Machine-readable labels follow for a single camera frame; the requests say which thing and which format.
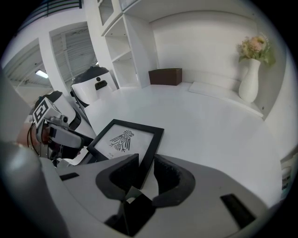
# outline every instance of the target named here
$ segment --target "railing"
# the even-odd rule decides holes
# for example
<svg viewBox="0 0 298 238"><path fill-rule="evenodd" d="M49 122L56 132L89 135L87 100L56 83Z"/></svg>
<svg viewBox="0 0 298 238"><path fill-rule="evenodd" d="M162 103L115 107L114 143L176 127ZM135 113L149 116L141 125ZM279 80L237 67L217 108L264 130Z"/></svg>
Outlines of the railing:
<svg viewBox="0 0 298 238"><path fill-rule="evenodd" d="M30 25L32 22L42 18L47 17L50 14L64 11L70 8L82 8L81 0L44 0L38 8L36 8L31 14L26 18L23 24L18 29L18 32Z"/></svg>

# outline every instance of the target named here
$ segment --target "black picture frame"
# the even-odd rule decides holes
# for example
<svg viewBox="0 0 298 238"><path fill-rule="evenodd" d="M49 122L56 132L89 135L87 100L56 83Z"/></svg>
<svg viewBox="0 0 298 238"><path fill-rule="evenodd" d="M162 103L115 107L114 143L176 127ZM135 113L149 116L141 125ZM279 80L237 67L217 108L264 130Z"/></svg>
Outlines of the black picture frame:
<svg viewBox="0 0 298 238"><path fill-rule="evenodd" d="M87 147L87 150L96 158L97 162L108 160L106 156L101 154L98 150L95 149L95 145L101 140L101 138L111 129L113 125L124 126L128 128L132 128L139 131L149 132L153 134L153 138L147 148L145 156L139 166L137 177L134 183L134 187L137 189L141 189L143 183L146 180L150 167L152 165L154 155L159 147L159 144L163 137L164 129L153 127L153 126L146 126L142 124L137 124L133 122L127 122L122 120L113 119L98 135L97 137L90 143Z"/></svg>

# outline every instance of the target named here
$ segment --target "white platform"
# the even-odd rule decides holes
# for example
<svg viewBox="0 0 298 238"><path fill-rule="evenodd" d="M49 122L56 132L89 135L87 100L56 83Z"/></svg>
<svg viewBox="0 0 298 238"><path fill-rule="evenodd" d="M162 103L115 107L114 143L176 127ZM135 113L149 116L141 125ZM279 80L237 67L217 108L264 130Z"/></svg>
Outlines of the white platform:
<svg viewBox="0 0 298 238"><path fill-rule="evenodd" d="M112 119L164 128L158 154L223 171L267 206L277 203L280 162L262 118L230 102L190 93L190 86L123 88L91 104L85 112L96 134ZM144 193L156 186L153 179L146 181L151 184L145 183Z"/></svg>
<svg viewBox="0 0 298 238"><path fill-rule="evenodd" d="M226 88L219 87L212 84L194 82L189 88L189 92L203 94L203 95L211 96L224 101L228 101L247 111L250 111L256 114L261 118L263 117L261 110L254 103L245 102L239 97L239 95L235 91L228 90Z"/></svg>

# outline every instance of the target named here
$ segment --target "brown box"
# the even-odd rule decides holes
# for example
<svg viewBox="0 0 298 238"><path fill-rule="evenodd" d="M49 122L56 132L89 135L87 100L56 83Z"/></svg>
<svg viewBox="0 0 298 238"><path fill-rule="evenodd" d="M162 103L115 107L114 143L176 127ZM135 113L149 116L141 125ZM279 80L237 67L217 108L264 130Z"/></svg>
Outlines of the brown box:
<svg viewBox="0 0 298 238"><path fill-rule="evenodd" d="M174 85L182 82L182 69L156 69L149 71L151 84Z"/></svg>

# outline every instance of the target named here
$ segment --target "cable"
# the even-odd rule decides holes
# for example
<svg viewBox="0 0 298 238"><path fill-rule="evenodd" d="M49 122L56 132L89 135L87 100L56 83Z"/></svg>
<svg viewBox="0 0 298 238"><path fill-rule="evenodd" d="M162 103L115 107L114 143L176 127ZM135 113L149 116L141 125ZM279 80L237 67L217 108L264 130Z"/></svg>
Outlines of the cable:
<svg viewBox="0 0 298 238"><path fill-rule="evenodd" d="M28 133L27 133L27 146L29 147L29 133L31 132L31 127L33 126L34 121L32 122L31 126L29 127Z"/></svg>
<svg viewBox="0 0 298 238"><path fill-rule="evenodd" d="M29 131L30 131L30 140L31 140L31 145L32 145L32 147L33 147L35 153L36 153L38 156L40 156L39 153L37 152L37 150L35 149L35 147L34 147L34 145L33 145L33 142L32 142L32 134L31 134L31 130L32 130L32 128L33 128L34 125L35 125L35 123L32 122L32 125L31 125L31 127L30 127L30 129L29 129Z"/></svg>

